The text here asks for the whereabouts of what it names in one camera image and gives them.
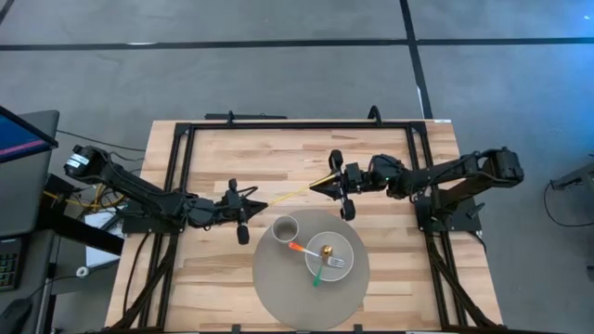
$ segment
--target gray cup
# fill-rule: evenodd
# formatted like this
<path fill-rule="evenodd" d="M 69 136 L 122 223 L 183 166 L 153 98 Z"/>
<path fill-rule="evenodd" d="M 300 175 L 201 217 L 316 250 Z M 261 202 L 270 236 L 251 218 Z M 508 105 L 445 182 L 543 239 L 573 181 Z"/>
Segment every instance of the gray cup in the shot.
<path fill-rule="evenodd" d="M 295 240 L 299 234 L 299 223 L 291 216 L 280 216 L 272 224 L 272 236 L 281 243 Z"/>

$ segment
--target computer monitor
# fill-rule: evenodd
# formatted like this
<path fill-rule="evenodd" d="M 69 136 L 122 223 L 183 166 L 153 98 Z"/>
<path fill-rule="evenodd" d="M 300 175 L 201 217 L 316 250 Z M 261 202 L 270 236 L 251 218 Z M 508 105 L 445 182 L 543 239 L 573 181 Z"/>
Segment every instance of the computer monitor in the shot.
<path fill-rule="evenodd" d="M 0 106 L 0 163 L 57 147 L 54 138 Z"/>

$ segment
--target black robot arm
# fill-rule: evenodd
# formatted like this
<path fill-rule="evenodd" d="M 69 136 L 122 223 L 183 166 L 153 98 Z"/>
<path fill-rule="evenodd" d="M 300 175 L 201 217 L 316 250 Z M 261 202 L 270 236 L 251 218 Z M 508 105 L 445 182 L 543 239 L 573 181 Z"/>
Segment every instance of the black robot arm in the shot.
<path fill-rule="evenodd" d="M 229 190 L 223 198 L 214 202 L 196 194 L 164 191 L 127 172 L 111 161 L 110 154 L 101 148 L 76 146 L 73 151 L 64 165 L 66 175 L 88 185 L 100 183 L 124 194 L 140 205 L 147 218 L 168 225 L 172 231 L 183 229 L 185 223 L 208 228 L 235 222 L 238 224 L 239 244 L 245 245 L 250 240 L 248 220 L 267 207 L 267 203 L 247 199 L 257 187 L 237 190 L 235 179 L 229 181 Z"/>
<path fill-rule="evenodd" d="M 523 180 L 523 170 L 516 153 L 506 148 L 473 152 L 432 167 L 411 171 L 404 164 L 387 155 L 371 158 L 366 172 L 358 164 L 349 163 L 342 168 L 342 153 L 333 150 L 329 156 L 329 167 L 336 175 L 334 179 L 311 189 L 340 199 L 341 216 L 345 220 L 355 218 L 355 205 L 348 194 L 386 189 L 386 195 L 394 199 L 423 196 L 433 185 L 465 178 L 448 190 L 432 192 L 432 209 L 435 212 L 452 212 L 465 199 L 471 198 L 490 187 L 512 187 Z"/>

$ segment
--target wooden tabletop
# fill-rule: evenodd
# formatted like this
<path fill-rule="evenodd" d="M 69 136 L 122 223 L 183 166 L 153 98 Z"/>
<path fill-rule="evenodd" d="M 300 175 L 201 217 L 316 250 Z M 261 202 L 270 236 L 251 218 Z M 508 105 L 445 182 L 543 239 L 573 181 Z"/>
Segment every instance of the wooden tabletop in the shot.
<path fill-rule="evenodd" d="M 165 180 L 175 123 L 156 121 L 152 126 L 141 177 L 156 186 L 163 186 Z M 451 123 L 427 121 L 427 130 L 434 163 L 459 156 Z M 239 188 L 258 186 L 251 196 L 254 200 L 270 201 L 290 193 L 326 176 L 328 156 L 335 148 L 342 151 L 345 163 L 358 162 L 362 169 L 367 169 L 372 155 L 380 153 L 411 167 L 405 131 L 399 129 L 200 130 L 196 135 L 187 189 L 208 199 L 220 199 L 230 178 L 238 179 Z M 422 167 L 420 140 L 416 140 Z M 185 144 L 182 139 L 180 152 Z M 179 179 L 182 157 L 180 154 L 175 180 Z M 351 330 L 353 324 L 368 330 L 438 329 L 429 259 L 412 204 L 407 199 L 389 199 L 384 192 L 353 195 L 351 199 L 356 218 L 349 224 L 367 247 L 371 274 L 359 310 L 335 329 Z M 252 255 L 277 217 L 302 209 L 338 215 L 340 203 L 312 191 L 284 200 L 249 221 L 252 238 L 247 246 L 238 244 L 233 224 L 208 232 L 187 228 L 179 239 L 165 329 L 229 331 L 231 325 L 241 324 L 245 330 L 287 330 L 256 295 Z M 450 236 L 460 283 L 484 313 L 500 323 L 483 247 L 467 233 Z M 124 243 L 106 326 L 122 317 L 123 294 L 141 238 L 134 235 Z M 140 253 L 129 305 L 145 284 L 151 247 L 152 236 Z M 444 284 L 450 321 L 455 322 L 450 289 Z M 160 291 L 158 287 L 155 296 L 160 296 Z M 155 323 L 157 303 L 158 297 L 151 304 L 150 324 Z"/>

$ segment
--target green handle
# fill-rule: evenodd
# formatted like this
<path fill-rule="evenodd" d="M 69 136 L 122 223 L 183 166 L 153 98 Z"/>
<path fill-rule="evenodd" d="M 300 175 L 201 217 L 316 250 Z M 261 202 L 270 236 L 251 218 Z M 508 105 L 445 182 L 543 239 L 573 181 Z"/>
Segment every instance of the green handle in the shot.
<path fill-rule="evenodd" d="M 316 279 L 314 279 L 314 287 L 317 287 L 319 285 L 319 281 L 322 278 L 322 267 L 324 267 L 323 263 L 319 266 L 319 269 L 317 270 Z"/>

